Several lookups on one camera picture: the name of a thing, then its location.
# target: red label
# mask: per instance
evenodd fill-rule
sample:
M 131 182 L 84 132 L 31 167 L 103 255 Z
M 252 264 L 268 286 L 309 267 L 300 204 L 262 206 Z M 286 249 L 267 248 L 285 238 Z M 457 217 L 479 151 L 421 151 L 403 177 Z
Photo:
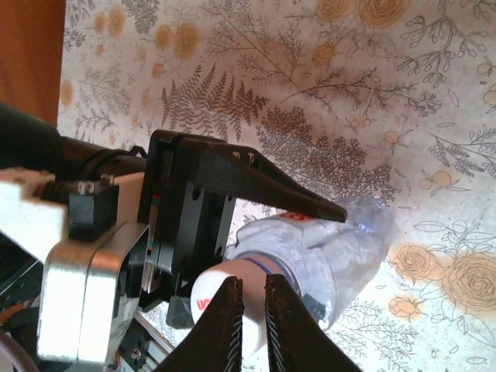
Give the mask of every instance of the red label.
M 210 299 L 207 298 L 205 300 L 196 300 L 196 305 L 198 305 L 198 310 L 203 311 L 210 303 Z
M 302 215 L 300 213 L 294 213 L 294 212 L 285 212 L 279 215 L 283 219 L 290 219 L 291 221 L 297 221 L 297 222 L 308 222 L 308 221 L 313 221 L 314 218 L 310 217 L 309 215 Z

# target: wire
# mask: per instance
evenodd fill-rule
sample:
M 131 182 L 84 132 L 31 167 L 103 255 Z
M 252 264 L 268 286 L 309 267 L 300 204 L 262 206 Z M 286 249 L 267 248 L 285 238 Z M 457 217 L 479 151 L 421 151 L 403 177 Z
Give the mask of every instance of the wire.
M 18 372 L 40 372 L 28 353 L 2 329 L 0 329 L 0 353 L 9 359 Z

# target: white bottle cap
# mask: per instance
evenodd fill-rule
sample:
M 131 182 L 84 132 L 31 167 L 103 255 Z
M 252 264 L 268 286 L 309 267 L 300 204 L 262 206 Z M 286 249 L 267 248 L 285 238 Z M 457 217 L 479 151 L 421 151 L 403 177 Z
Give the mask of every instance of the white bottle cap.
M 195 323 L 227 277 L 243 279 L 243 358 L 267 345 L 265 280 L 282 274 L 276 263 L 259 255 L 224 261 L 201 273 L 191 290 L 191 314 Z

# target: floral tablecloth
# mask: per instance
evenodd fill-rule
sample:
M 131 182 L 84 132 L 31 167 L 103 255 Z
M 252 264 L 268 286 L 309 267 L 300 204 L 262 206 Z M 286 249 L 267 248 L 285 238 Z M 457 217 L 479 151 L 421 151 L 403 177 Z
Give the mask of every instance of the floral tablecloth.
M 216 136 L 394 209 L 387 262 L 329 334 L 363 370 L 496 370 L 495 0 L 67 0 L 64 33 L 64 135 Z M 232 231 L 271 213 L 239 201 Z M 166 310 L 147 318 L 177 344 Z

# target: robotic arm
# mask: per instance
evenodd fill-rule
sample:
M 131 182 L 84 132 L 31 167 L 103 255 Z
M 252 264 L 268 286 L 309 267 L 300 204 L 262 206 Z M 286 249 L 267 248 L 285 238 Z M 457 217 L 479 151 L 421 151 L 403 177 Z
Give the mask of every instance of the robotic arm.
M 20 326 L 36 326 L 29 354 L 41 370 L 102 370 L 117 353 L 143 369 L 146 358 L 129 345 L 146 342 L 136 311 L 167 301 L 167 324 L 193 327 L 191 287 L 222 261 L 237 198 L 346 220 L 345 210 L 296 184 L 255 149 L 157 130 L 148 154 L 137 146 L 110 150 L 61 137 L 0 103 L 0 312 L 40 297 L 39 310 L 6 322 L 12 338 Z M 239 370 L 240 288 L 242 281 L 228 278 L 157 370 Z M 308 318 L 283 277 L 267 276 L 266 290 L 271 370 L 340 363 L 347 369 L 338 370 L 358 370 Z M 303 337 L 291 336 L 298 329 L 314 332 L 333 361 L 298 362 L 304 351 L 295 340 Z M 202 343 L 206 332 L 217 332 L 220 346 Z

